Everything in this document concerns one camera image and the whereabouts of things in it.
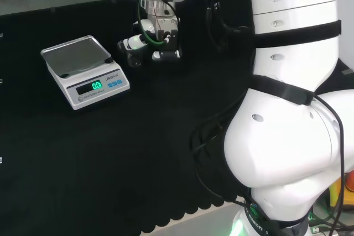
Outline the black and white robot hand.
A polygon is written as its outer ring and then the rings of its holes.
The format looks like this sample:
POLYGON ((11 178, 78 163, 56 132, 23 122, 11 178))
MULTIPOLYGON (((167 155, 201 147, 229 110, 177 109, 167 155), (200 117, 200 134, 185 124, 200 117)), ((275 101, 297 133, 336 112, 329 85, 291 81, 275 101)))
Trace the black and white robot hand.
POLYGON ((136 35, 117 43, 117 50, 129 66, 140 66, 144 62, 178 62, 181 51, 178 44, 178 29, 173 26, 164 30, 149 19, 133 24, 136 35))

